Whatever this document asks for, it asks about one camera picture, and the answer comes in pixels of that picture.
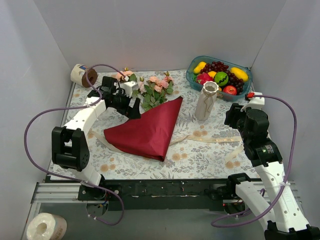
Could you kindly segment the cream printed ribbon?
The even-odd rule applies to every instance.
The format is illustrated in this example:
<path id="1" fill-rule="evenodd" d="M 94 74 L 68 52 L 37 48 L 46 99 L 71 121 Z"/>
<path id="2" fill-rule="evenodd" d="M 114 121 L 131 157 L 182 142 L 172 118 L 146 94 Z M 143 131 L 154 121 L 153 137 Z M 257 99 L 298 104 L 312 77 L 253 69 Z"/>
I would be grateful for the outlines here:
<path id="1" fill-rule="evenodd" d="M 90 130 L 88 138 L 95 137 L 106 148 L 115 153 L 131 154 L 147 159 L 163 162 L 166 158 L 169 147 L 185 140 L 201 143 L 233 143 L 240 142 L 240 136 L 227 138 L 202 137 L 192 134 L 184 135 L 172 140 L 172 135 L 167 133 L 155 134 L 131 134 L 114 129 L 104 130 L 103 135 Z"/>

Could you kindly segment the red wrapping paper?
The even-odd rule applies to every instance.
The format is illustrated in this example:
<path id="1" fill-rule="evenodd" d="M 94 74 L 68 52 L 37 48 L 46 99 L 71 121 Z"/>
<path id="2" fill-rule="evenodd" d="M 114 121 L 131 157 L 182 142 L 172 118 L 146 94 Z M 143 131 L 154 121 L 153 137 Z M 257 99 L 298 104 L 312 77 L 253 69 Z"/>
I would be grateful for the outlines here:
<path id="1" fill-rule="evenodd" d="M 179 96 L 144 112 L 139 119 L 103 131 L 116 149 L 163 162 L 173 136 L 183 98 Z"/>

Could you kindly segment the pink artificial flower bunch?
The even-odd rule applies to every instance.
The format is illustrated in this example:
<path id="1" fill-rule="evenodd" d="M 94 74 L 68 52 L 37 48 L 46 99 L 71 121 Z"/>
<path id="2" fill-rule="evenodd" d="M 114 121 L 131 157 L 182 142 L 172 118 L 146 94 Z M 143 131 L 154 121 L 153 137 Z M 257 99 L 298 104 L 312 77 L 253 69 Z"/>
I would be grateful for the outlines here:
<path id="1" fill-rule="evenodd" d="M 174 80 L 168 71 L 162 73 L 164 77 L 150 76 L 145 79 L 143 76 L 137 77 L 136 74 L 125 67 L 121 73 L 114 77 L 120 82 L 134 82 L 135 88 L 132 93 L 133 98 L 142 97 L 141 106 L 144 111 L 153 109 L 168 101 L 167 95 L 173 93 Z"/>

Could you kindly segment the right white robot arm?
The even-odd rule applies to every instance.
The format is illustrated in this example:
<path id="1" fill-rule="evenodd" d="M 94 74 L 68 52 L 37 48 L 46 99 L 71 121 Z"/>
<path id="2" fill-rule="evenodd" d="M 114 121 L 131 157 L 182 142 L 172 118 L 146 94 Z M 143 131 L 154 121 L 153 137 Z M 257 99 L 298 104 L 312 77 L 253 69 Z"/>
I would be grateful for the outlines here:
<path id="1" fill-rule="evenodd" d="M 259 219 L 267 240 L 318 240 L 320 229 L 310 225 L 285 180 L 282 156 L 268 137 L 268 115 L 234 103 L 226 112 L 224 123 L 239 131 L 245 155 L 260 176 L 269 201 L 253 190 L 245 173 L 228 177 L 227 195 L 232 199 L 241 197 L 255 216 L 272 207 Z"/>

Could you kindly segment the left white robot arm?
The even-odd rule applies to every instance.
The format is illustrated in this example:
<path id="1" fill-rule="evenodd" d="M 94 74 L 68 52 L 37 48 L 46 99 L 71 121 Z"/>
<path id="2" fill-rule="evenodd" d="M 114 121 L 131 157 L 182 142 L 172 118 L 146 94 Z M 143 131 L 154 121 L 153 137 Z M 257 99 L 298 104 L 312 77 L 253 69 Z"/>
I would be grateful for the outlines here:
<path id="1" fill-rule="evenodd" d="M 95 200 L 106 196 L 106 187 L 100 183 L 102 176 L 89 165 L 90 151 L 87 134 L 98 117 L 108 108 L 115 109 L 128 119 L 139 119 L 140 99 L 136 98 L 130 106 L 138 83 L 127 81 L 119 83 L 117 79 L 104 76 L 97 91 L 91 90 L 85 100 L 84 108 L 64 126 L 55 127 L 51 133 L 52 162 L 63 169 L 73 170 L 80 181 L 89 188 L 89 194 Z"/>

